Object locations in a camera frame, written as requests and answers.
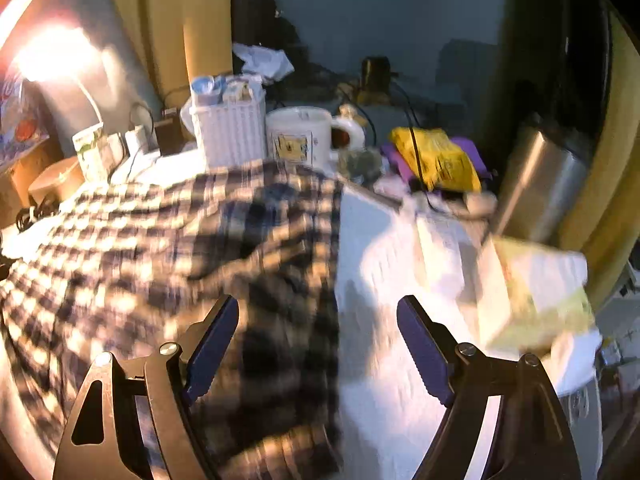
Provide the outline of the stainless steel thermos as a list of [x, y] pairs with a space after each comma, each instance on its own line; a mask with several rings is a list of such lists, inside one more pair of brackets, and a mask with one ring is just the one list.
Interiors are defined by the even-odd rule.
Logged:
[[590, 141], [553, 120], [530, 122], [506, 163], [489, 232], [549, 244], [584, 186]]

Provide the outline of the blue snack bag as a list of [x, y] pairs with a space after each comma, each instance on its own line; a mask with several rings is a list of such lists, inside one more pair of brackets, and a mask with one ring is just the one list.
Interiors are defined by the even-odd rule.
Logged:
[[38, 86], [14, 72], [1, 88], [1, 171], [48, 139]]

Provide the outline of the white power strip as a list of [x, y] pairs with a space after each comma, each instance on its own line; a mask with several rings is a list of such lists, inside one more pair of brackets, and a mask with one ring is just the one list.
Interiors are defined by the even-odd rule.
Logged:
[[135, 152], [132, 156], [124, 160], [108, 177], [109, 184], [123, 184], [132, 182], [140, 177], [146, 170], [149, 170], [160, 160], [160, 151], [143, 153]]

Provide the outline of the yellow plastic bag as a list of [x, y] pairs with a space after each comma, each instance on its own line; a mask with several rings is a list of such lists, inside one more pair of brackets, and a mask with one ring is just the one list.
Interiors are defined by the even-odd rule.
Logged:
[[480, 178], [465, 151], [442, 129], [397, 127], [390, 142], [429, 191], [480, 192]]

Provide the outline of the yellow curtain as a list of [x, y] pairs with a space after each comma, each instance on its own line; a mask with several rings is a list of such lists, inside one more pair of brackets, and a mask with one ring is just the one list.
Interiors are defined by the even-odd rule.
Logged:
[[197, 76], [232, 72], [231, 0], [114, 0], [154, 90], [180, 107]]

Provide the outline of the white perforated basket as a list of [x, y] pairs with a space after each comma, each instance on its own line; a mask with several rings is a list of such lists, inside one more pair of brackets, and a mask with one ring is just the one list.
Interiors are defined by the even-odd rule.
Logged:
[[265, 91], [256, 99], [188, 107], [204, 169], [232, 167], [268, 156]]

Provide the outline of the milk carton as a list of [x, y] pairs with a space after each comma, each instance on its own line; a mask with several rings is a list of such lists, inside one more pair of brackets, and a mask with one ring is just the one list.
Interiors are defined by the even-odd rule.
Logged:
[[72, 142], [85, 180], [107, 181], [114, 157], [102, 122], [75, 133]]

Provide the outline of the tissue box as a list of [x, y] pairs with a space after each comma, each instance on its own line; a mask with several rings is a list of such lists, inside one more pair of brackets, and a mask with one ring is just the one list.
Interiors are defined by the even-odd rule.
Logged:
[[590, 330], [588, 264], [564, 252], [512, 237], [486, 238], [476, 259], [477, 337], [486, 349], [547, 349], [562, 333]]

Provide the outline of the brown lidded food container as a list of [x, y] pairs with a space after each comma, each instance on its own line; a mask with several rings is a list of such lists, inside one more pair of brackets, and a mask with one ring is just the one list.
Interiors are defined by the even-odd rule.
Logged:
[[49, 195], [62, 203], [71, 198], [85, 182], [77, 156], [55, 162], [29, 185], [29, 197], [41, 204]]

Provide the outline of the white bear mug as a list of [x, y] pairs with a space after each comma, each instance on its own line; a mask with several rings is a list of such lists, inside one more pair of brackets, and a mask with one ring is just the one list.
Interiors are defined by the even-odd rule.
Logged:
[[282, 107], [266, 115], [269, 154], [314, 168], [329, 166], [332, 116], [323, 108]]

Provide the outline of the white charger plug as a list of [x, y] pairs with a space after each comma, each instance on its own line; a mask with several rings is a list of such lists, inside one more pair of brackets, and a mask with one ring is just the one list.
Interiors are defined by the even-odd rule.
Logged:
[[149, 141], [145, 126], [136, 125], [124, 133], [124, 141], [130, 157], [146, 154], [149, 151]]

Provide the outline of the plaid checkered pants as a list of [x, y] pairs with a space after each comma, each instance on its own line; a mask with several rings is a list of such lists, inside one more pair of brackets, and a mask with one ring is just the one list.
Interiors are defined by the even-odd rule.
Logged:
[[4, 345], [47, 456], [98, 354], [146, 356], [229, 295], [238, 328], [191, 410], [207, 458], [226, 479], [335, 474], [342, 194], [274, 160], [82, 188], [1, 284]]

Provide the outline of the black power adapter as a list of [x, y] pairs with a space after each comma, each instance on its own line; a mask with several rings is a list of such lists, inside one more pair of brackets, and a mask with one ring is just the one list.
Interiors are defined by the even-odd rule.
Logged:
[[182, 133], [178, 116], [159, 120], [155, 123], [154, 132], [157, 146], [162, 156], [179, 154], [188, 143]]

